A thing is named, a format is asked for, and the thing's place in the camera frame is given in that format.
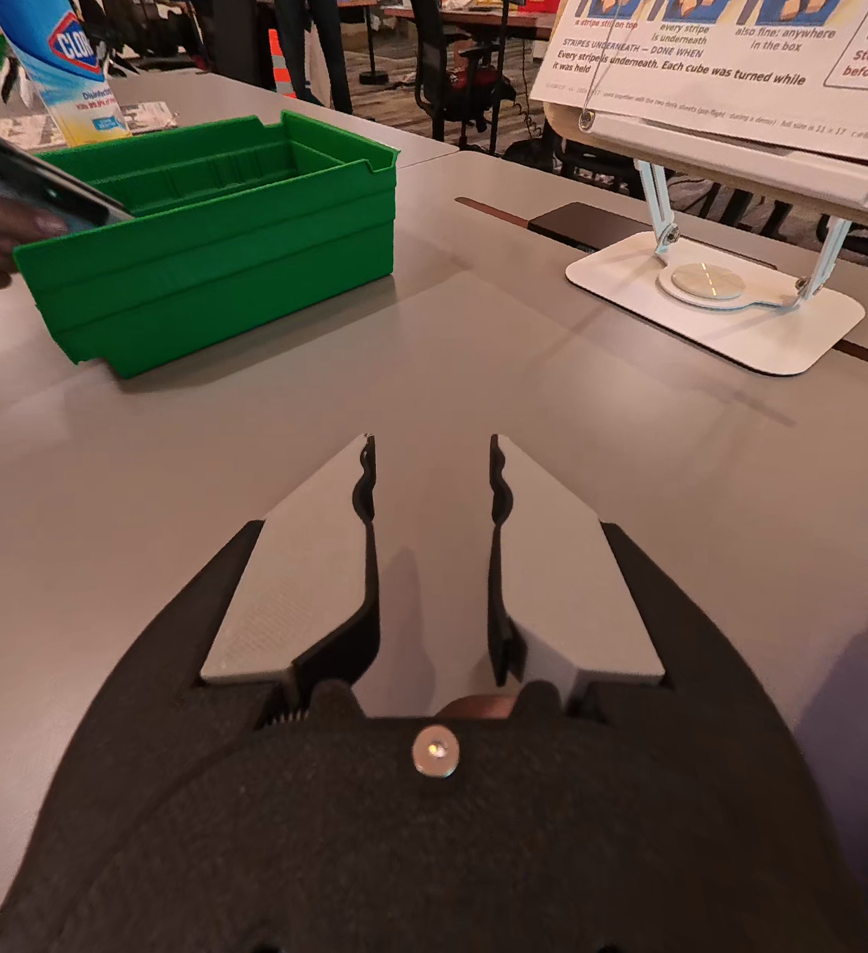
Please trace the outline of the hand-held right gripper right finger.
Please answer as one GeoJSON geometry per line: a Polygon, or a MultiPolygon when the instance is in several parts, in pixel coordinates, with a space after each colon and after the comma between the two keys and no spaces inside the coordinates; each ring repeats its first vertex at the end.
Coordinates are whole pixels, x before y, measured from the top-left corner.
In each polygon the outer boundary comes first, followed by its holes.
{"type": "Polygon", "coordinates": [[[658,685],[665,668],[604,524],[505,435],[489,443],[488,656],[498,687],[658,685]]]}

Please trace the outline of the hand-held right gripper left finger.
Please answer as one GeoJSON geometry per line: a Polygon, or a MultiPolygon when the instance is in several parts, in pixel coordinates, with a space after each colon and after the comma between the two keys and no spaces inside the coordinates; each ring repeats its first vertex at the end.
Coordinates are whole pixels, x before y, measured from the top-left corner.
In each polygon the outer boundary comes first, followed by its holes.
{"type": "Polygon", "coordinates": [[[261,521],[203,663],[210,684],[354,685],[380,649],[373,435],[356,436],[261,521]]]}

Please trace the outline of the green plastic bin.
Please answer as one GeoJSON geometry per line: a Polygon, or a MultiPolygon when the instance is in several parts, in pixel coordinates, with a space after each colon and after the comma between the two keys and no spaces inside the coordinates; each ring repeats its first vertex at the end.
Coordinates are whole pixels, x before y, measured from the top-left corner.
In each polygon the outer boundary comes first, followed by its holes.
{"type": "Polygon", "coordinates": [[[399,155],[292,111],[40,152],[132,218],[14,258],[71,362],[134,377],[390,275],[399,155]]]}

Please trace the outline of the person's left hand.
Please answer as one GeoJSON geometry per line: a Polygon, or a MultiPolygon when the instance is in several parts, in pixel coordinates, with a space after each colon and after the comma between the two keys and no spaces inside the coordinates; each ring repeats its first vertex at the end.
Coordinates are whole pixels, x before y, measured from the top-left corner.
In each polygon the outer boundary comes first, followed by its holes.
{"type": "Polygon", "coordinates": [[[11,284],[18,268],[13,259],[20,246],[66,235],[64,220],[49,211],[0,197],[0,290],[11,284]]]}

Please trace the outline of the printed paper sheet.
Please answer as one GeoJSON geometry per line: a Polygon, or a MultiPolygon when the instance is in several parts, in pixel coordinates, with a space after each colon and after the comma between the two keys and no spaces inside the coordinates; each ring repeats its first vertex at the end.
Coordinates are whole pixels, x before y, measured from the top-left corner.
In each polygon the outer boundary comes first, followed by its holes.
{"type": "Polygon", "coordinates": [[[0,118],[0,138],[29,152],[62,149],[67,146],[57,123],[48,113],[0,118]]]}

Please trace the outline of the disinfectant wipes container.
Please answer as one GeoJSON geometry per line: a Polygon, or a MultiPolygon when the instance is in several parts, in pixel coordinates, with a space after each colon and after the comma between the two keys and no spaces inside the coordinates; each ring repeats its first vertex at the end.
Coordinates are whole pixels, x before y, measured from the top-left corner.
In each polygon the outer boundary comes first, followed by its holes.
{"type": "Polygon", "coordinates": [[[67,1],[0,1],[0,95],[39,100],[69,147],[131,137],[81,19],[67,1]]]}

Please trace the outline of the white paper sheet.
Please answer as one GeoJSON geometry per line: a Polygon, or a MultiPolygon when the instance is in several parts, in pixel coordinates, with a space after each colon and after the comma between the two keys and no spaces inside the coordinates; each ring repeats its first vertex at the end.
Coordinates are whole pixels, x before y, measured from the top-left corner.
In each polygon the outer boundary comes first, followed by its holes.
{"type": "Polygon", "coordinates": [[[120,107],[124,124],[131,136],[164,132],[178,127],[178,113],[164,101],[145,101],[120,107]]]}

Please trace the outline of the orange traffic cone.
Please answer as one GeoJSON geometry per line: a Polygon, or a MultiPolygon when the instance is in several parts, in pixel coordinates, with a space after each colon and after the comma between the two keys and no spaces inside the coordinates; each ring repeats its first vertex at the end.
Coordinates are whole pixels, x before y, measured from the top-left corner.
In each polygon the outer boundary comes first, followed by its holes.
{"type": "Polygon", "coordinates": [[[273,89],[278,94],[295,99],[297,94],[290,70],[287,67],[279,33],[276,29],[270,29],[267,35],[272,65],[273,89]]]}

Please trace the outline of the white tablet stand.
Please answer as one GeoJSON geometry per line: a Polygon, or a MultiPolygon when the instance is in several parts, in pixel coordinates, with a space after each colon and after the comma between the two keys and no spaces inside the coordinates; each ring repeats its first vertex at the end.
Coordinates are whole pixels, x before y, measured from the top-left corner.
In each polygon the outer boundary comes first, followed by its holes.
{"type": "Polygon", "coordinates": [[[654,241],[643,232],[573,262],[567,280],[750,371],[796,376],[857,327],[865,308],[827,283],[856,224],[829,216],[803,277],[682,236],[667,168],[634,160],[654,241]]]}

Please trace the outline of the black pole stand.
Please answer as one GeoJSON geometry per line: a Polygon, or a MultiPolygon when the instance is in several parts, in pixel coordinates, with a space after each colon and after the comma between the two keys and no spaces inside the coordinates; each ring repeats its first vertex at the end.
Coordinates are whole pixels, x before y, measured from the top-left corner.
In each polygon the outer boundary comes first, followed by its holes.
{"type": "Polygon", "coordinates": [[[359,82],[363,86],[386,87],[390,80],[388,73],[378,67],[375,53],[374,29],[372,27],[372,11],[379,2],[365,1],[362,4],[363,21],[366,30],[368,69],[363,70],[359,75],[359,82]]]}

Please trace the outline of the black office chair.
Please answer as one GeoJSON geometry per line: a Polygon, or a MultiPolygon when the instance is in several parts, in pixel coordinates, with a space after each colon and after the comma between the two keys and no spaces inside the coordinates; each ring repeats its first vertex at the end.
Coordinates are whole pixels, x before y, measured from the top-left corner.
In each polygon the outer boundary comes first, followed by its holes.
{"type": "Polygon", "coordinates": [[[418,41],[415,101],[430,118],[432,137],[442,142],[445,124],[456,123],[460,126],[458,148],[482,151],[468,142],[468,127],[475,127],[480,134],[488,129],[496,93],[500,101],[516,100],[516,91],[499,68],[499,60],[493,59],[503,49],[496,44],[475,43],[458,51],[462,65],[451,67],[448,54],[456,38],[448,37],[438,3],[412,1],[411,9],[418,41]]]}

